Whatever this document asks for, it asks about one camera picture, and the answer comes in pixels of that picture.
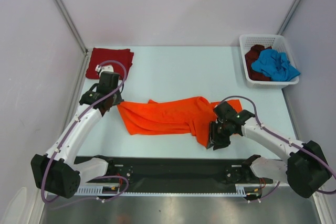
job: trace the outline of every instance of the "orange towel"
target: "orange towel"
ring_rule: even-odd
[[[237,111],[242,110],[239,100],[228,103]],[[209,124],[216,120],[213,112],[219,102],[209,103],[204,97],[157,103],[122,102],[119,113],[131,135],[163,135],[191,133],[206,147]]]

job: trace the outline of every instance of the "folded red cloth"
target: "folded red cloth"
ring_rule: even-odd
[[[86,70],[86,78],[89,79],[99,79],[99,75],[96,72],[96,66],[101,64],[106,60],[116,60],[123,64],[126,68],[128,74],[130,67],[132,66],[134,53],[130,49],[114,50],[105,48],[94,48],[92,51],[89,67]],[[116,73],[120,74],[121,79],[124,78],[124,71],[122,68],[115,63],[112,63],[113,69]]]

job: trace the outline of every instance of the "white table surface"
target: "white table surface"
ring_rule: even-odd
[[[294,137],[293,127],[280,89],[246,87],[238,47],[111,47],[130,48],[133,66],[122,97],[147,103],[175,101],[203,96],[220,101],[229,95],[243,95],[257,106],[260,119],[273,129]],[[97,80],[85,79],[82,93]],[[247,101],[243,108],[253,111]],[[213,151],[197,143],[190,134],[130,135],[116,107],[106,113],[83,143],[79,156],[166,157],[166,158],[249,158],[259,154],[278,158],[253,140],[239,135],[231,145]]]

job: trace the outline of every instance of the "metal base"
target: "metal base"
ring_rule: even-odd
[[[81,199],[74,197],[71,201]],[[248,204],[237,197],[120,197],[104,204],[85,200],[52,210],[45,207],[40,224],[320,224],[312,200],[280,187],[271,197]]]
[[[91,157],[77,157],[75,163]],[[243,159],[178,159],[178,158],[112,158],[116,174],[126,177],[128,193],[135,194],[193,194],[244,195],[237,190],[240,184],[255,184],[260,180]],[[93,179],[87,183],[117,183],[117,179]],[[265,178],[267,184],[273,183]]]

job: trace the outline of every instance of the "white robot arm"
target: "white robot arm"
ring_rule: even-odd
[[[243,110],[237,113],[227,102],[220,103],[214,112],[217,120],[210,124],[208,148],[225,148],[230,144],[229,137],[239,134],[256,141],[280,158],[266,159],[260,155],[250,157],[245,165],[250,167],[256,177],[288,183],[304,198],[309,198],[331,177],[331,173],[315,158],[297,148],[305,149],[327,163],[321,147],[314,141],[303,143],[271,131],[251,112]]]
[[[35,184],[38,188],[42,186],[43,176],[51,159],[52,164],[45,182],[45,190],[65,198],[72,197],[80,184],[107,173],[110,159],[102,156],[94,157],[81,164],[74,164],[77,153],[91,129],[112,106],[122,102],[121,94],[117,91],[114,95],[89,108],[118,86],[119,74],[113,72],[111,65],[104,66],[98,71],[99,83],[94,84],[89,91],[83,94],[75,116],[59,139],[44,156],[36,154],[31,160]]]

